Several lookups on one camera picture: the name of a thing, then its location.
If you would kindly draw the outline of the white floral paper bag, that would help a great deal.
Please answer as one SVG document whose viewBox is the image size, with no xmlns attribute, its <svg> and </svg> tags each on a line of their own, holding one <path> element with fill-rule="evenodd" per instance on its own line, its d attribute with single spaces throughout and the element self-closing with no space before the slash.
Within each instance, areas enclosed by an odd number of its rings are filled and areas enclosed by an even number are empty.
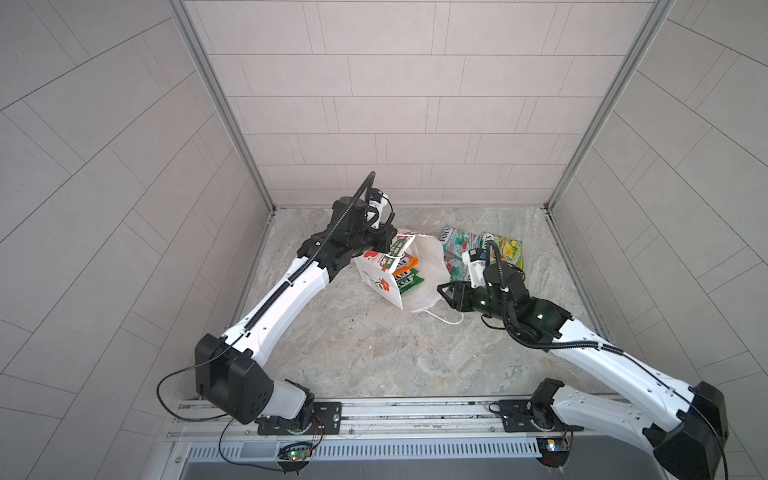
<svg viewBox="0 0 768 480">
<path fill-rule="evenodd" d="M 402 229 L 388 252 L 368 251 L 354 263 L 363 283 L 397 308 L 429 315 L 451 326 L 463 322 L 463 313 L 454 311 L 453 317 L 445 318 L 437 310 L 440 303 L 447 306 L 438 286 L 451 277 L 442 243 L 436 237 Z"/>
</svg>

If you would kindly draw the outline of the orange Fox's fruits candy packet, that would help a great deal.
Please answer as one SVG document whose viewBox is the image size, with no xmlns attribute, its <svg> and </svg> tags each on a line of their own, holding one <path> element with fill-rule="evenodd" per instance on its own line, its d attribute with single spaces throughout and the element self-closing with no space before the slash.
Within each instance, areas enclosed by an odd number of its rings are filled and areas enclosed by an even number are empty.
<svg viewBox="0 0 768 480">
<path fill-rule="evenodd" d="M 397 262 L 393 275 L 399 276 L 415 268 L 419 259 L 411 254 L 405 253 Z"/>
</svg>

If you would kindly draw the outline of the yellow-green spring tea candy packet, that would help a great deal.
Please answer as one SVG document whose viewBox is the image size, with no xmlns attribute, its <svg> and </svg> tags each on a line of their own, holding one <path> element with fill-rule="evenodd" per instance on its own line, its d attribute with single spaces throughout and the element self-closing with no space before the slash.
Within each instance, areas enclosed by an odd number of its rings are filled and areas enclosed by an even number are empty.
<svg viewBox="0 0 768 480">
<path fill-rule="evenodd" d="M 503 261 L 524 268 L 523 242 L 518 239 L 499 236 L 490 232 L 481 235 L 484 246 L 487 240 L 493 241 L 499 248 Z"/>
</svg>

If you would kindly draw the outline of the teal mint blossom candy packet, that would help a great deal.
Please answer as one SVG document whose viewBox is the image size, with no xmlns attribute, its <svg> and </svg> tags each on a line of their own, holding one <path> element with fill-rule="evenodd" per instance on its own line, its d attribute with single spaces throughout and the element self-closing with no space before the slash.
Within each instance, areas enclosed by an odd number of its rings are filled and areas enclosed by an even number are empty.
<svg viewBox="0 0 768 480">
<path fill-rule="evenodd" d="M 444 227 L 439 240 L 448 259 L 460 259 L 466 251 L 483 248 L 480 235 L 450 225 Z"/>
</svg>

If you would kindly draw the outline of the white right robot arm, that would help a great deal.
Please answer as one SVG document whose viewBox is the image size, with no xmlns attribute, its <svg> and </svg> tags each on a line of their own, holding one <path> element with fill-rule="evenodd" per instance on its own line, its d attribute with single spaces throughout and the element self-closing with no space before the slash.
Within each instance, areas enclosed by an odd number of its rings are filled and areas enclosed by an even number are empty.
<svg viewBox="0 0 768 480">
<path fill-rule="evenodd" d="M 519 345 L 578 366 L 622 397 L 610 400 L 545 379 L 525 414 L 538 429 L 578 426 L 599 432 L 650 454 L 677 479 L 730 473 L 725 398 L 713 385 L 690 385 L 638 360 L 569 311 L 532 296 L 524 272 L 513 265 L 488 265 L 481 283 L 452 281 L 437 291 L 450 308 L 500 320 Z"/>
</svg>

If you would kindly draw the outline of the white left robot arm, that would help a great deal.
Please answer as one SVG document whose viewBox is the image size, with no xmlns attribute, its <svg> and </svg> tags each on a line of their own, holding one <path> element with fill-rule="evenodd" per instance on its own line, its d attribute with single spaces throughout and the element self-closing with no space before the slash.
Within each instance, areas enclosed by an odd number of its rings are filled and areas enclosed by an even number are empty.
<svg viewBox="0 0 768 480">
<path fill-rule="evenodd" d="M 263 367 L 280 337 L 311 299 L 351 261 L 369 251 L 386 253 L 397 233 L 388 196 L 369 188 L 332 206 L 325 230 L 306 239 L 288 270 L 243 319 L 220 336 L 205 335 L 194 352 L 198 394 L 242 424 L 259 417 L 303 430 L 314 397 L 305 387 L 269 377 Z"/>
</svg>

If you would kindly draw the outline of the green Fox's candy packet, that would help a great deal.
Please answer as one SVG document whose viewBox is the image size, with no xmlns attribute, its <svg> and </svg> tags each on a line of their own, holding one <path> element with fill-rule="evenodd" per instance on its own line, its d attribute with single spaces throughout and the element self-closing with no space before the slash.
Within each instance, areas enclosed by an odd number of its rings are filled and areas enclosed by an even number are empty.
<svg viewBox="0 0 768 480">
<path fill-rule="evenodd" d="M 395 277 L 396 285 L 401 294 L 409 291 L 410 289 L 420 285 L 424 282 L 424 279 L 420 276 L 419 270 L 412 268 L 406 272 Z"/>
</svg>

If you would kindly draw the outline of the right circuit board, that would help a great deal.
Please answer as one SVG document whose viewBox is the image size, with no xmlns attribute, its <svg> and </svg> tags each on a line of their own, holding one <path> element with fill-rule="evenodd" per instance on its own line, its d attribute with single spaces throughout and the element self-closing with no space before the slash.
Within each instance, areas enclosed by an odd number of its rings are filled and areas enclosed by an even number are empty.
<svg viewBox="0 0 768 480">
<path fill-rule="evenodd" d="M 552 469 L 559 469 L 567 464 L 571 446 L 564 437 L 537 437 L 536 442 L 540 453 L 538 458 L 540 464 Z"/>
</svg>

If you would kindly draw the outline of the circuit board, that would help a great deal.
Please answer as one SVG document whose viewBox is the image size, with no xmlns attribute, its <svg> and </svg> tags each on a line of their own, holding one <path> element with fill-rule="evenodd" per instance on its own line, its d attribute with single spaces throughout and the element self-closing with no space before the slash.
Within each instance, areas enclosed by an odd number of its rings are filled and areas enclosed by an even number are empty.
<svg viewBox="0 0 768 480">
<path fill-rule="evenodd" d="M 540 453 L 538 458 L 540 464 L 552 469 L 559 469 L 567 464 L 571 446 L 564 437 L 537 437 L 536 442 Z"/>
<path fill-rule="evenodd" d="M 311 455 L 314 445 L 311 442 L 295 442 L 285 445 L 278 451 L 280 462 L 305 462 Z"/>
</svg>

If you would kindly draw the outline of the left circuit board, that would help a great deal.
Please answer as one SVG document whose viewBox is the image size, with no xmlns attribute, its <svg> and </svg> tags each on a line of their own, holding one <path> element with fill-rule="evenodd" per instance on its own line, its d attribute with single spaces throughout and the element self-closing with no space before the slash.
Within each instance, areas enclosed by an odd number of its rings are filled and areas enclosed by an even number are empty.
<svg viewBox="0 0 768 480">
<path fill-rule="evenodd" d="M 280 462 L 305 462 L 311 455 L 314 445 L 311 442 L 295 442 L 285 445 L 278 451 Z"/>
</svg>

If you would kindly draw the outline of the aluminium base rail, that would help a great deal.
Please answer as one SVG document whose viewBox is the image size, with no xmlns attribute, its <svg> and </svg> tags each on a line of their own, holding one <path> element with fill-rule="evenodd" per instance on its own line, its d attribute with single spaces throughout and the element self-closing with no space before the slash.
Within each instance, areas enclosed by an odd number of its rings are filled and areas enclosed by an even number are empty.
<svg viewBox="0 0 768 480">
<path fill-rule="evenodd" d="M 194 463 L 280 466 L 341 461 L 535 459 L 536 438 L 564 437 L 571 446 L 563 469 L 580 457 L 620 466 L 635 462 L 660 474 L 648 453 L 578 426 L 538 429 L 526 417 L 529 396 L 384 397 L 320 399 L 303 430 L 260 417 L 241 424 L 205 401 L 182 404 L 181 419 L 162 439 L 155 477 L 178 478 Z M 305 462 L 280 462 L 281 447 L 311 442 Z"/>
</svg>

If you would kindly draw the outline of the aluminium corner post left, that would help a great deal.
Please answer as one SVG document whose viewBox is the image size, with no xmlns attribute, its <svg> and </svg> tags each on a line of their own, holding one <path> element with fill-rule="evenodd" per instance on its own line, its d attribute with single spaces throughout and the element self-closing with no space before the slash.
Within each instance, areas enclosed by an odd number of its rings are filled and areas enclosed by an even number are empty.
<svg viewBox="0 0 768 480">
<path fill-rule="evenodd" d="M 252 178 L 258 193 L 267 206 L 268 211 L 273 214 L 276 211 L 268 189 L 259 174 L 253 156 L 245 141 L 244 135 L 237 124 L 233 110 L 227 100 L 221 84 L 216 77 L 213 65 L 205 51 L 201 37 L 193 25 L 189 9 L 185 1 L 169 0 L 167 2 L 169 13 L 179 30 L 183 43 L 185 44 L 193 63 L 195 64 L 201 81 L 208 92 L 211 101 L 220 115 L 222 124 L 246 170 Z"/>
</svg>

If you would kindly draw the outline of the aluminium corner post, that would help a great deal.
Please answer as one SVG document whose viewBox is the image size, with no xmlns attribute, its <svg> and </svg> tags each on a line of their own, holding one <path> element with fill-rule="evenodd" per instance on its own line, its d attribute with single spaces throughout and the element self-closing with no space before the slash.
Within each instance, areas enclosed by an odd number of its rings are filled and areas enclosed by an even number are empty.
<svg viewBox="0 0 768 480">
<path fill-rule="evenodd" d="M 648 14 L 641 24 L 637 35 L 630 44 L 614 78 L 609 84 L 609 88 L 603 96 L 585 132 L 581 136 L 581 139 L 577 144 L 571 159 L 566 165 L 560 180 L 555 186 L 552 195 L 545 204 L 545 209 L 549 213 L 554 211 L 557 204 L 562 199 L 565 190 L 575 178 L 580 165 L 586 158 L 599 133 L 629 85 L 632 76 L 640 66 L 640 63 L 651 47 L 675 3 L 675 0 L 657 0 L 651 4 Z"/>
<path fill-rule="evenodd" d="M 246 170 L 252 178 L 258 193 L 267 206 L 268 211 L 273 214 L 276 211 L 268 189 L 259 174 L 253 156 L 245 141 L 244 135 L 237 124 L 233 110 L 227 100 L 221 84 L 216 77 L 213 65 L 205 51 L 201 37 L 193 25 L 189 9 L 185 1 L 169 0 L 167 2 L 169 13 L 179 30 L 183 43 L 185 44 L 193 63 L 195 64 L 201 81 L 208 92 L 211 101 L 220 115 L 222 124 Z"/>
</svg>

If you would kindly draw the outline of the aluminium corner post right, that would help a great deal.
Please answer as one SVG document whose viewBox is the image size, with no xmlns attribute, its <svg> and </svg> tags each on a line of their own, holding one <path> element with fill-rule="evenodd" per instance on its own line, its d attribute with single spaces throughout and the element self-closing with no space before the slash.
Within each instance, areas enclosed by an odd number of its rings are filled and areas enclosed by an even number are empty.
<svg viewBox="0 0 768 480">
<path fill-rule="evenodd" d="M 640 63 L 651 47 L 675 3 L 675 0 L 657 0 L 651 4 L 648 14 L 641 24 L 637 35 L 630 44 L 614 78 L 609 84 L 609 88 L 603 96 L 585 132 L 581 136 L 581 139 L 577 144 L 571 159 L 566 165 L 560 180 L 555 186 L 552 195 L 545 204 L 545 209 L 549 213 L 554 211 L 557 204 L 562 199 L 565 190 L 575 178 L 580 165 L 586 158 L 599 133 L 629 85 L 632 76 L 640 66 Z"/>
</svg>

